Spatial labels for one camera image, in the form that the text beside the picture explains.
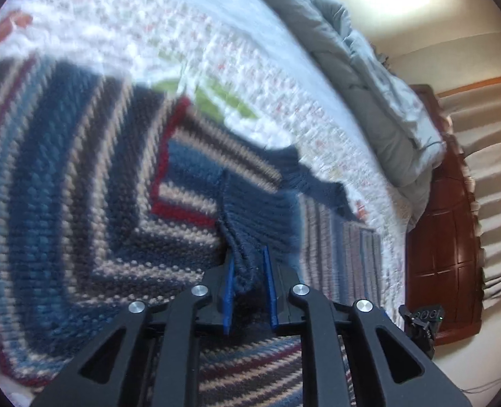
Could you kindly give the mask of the beige pleated wall curtain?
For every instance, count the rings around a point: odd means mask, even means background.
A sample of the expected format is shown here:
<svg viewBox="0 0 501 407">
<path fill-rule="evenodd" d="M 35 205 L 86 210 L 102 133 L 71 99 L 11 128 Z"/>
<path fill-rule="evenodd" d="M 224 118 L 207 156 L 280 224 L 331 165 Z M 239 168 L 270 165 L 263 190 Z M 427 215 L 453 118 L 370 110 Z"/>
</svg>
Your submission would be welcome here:
<svg viewBox="0 0 501 407">
<path fill-rule="evenodd" d="M 483 304 L 488 309 L 501 298 L 501 84 L 444 97 L 442 107 L 476 201 L 472 210 L 484 250 Z"/>
</svg>

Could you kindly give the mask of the dark wooden headboard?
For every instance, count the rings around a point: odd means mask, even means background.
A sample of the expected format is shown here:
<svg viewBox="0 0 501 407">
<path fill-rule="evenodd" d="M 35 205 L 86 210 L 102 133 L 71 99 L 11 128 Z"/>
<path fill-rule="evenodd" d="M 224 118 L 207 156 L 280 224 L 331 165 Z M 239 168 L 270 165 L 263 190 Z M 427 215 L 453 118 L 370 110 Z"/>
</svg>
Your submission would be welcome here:
<svg viewBox="0 0 501 407">
<path fill-rule="evenodd" d="M 415 84 L 412 90 L 443 137 L 445 153 L 433 171 L 425 212 L 407 236 L 406 303 L 412 311 L 443 307 L 444 319 L 436 337 L 438 346 L 443 346 L 480 331 L 484 252 L 463 152 L 433 89 Z"/>
</svg>

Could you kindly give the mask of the blue striped knit sweater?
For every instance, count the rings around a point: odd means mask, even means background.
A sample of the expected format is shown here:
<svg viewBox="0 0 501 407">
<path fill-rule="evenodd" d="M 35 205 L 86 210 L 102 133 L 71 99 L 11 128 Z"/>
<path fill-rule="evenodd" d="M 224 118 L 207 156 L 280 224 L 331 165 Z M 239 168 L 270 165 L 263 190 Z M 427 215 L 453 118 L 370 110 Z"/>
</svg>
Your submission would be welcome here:
<svg viewBox="0 0 501 407">
<path fill-rule="evenodd" d="M 128 302 L 168 302 L 234 255 L 233 336 L 206 340 L 204 406 L 302 402 L 300 342 L 269 332 L 263 258 L 378 302 L 381 244 L 296 148 L 187 98 L 48 58 L 0 59 L 0 374 L 41 390 Z"/>
</svg>

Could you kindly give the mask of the grey-blue rumpled duvet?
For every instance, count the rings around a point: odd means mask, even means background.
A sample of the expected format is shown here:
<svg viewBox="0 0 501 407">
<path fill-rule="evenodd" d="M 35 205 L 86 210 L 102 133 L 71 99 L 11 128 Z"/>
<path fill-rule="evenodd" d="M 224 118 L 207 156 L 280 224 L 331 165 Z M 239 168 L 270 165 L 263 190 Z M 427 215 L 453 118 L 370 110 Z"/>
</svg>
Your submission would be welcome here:
<svg viewBox="0 0 501 407">
<path fill-rule="evenodd" d="M 444 140 L 425 105 L 386 69 L 340 0 L 263 0 L 351 109 L 387 179 L 421 219 Z"/>
</svg>

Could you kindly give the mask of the floral quilted bedspread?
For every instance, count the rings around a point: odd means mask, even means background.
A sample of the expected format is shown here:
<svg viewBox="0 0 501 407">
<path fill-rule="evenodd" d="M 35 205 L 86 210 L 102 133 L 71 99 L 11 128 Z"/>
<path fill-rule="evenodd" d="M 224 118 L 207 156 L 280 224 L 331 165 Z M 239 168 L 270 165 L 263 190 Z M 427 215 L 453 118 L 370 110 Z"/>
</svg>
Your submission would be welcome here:
<svg viewBox="0 0 501 407">
<path fill-rule="evenodd" d="M 262 0 L 1 0 L 0 58 L 33 53 L 205 97 L 245 138 L 295 145 L 379 233 L 380 303 L 397 316 L 409 206 L 353 113 Z"/>
</svg>

